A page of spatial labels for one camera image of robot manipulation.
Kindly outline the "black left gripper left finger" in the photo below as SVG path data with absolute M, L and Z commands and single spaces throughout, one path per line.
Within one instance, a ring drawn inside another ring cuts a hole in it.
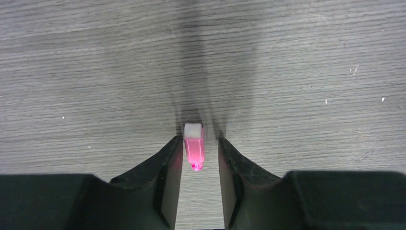
M 172 230 L 182 137 L 136 167 L 103 181 L 93 174 L 3 174 L 3 230 Z

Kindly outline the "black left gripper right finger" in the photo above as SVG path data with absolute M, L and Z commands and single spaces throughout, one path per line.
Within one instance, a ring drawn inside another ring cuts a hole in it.
M 403 230 L 406 176 L 388 171 L 290 171 L 278 177 L 218 142 L 227 230 Z

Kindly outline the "pink pen cap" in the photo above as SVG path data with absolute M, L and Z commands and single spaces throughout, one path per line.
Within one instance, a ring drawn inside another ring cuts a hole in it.
M 200 171 L 205 161 L 204 127 L 200 123 L 186 123 L 184 144 L 188 163 L 194 171 Z

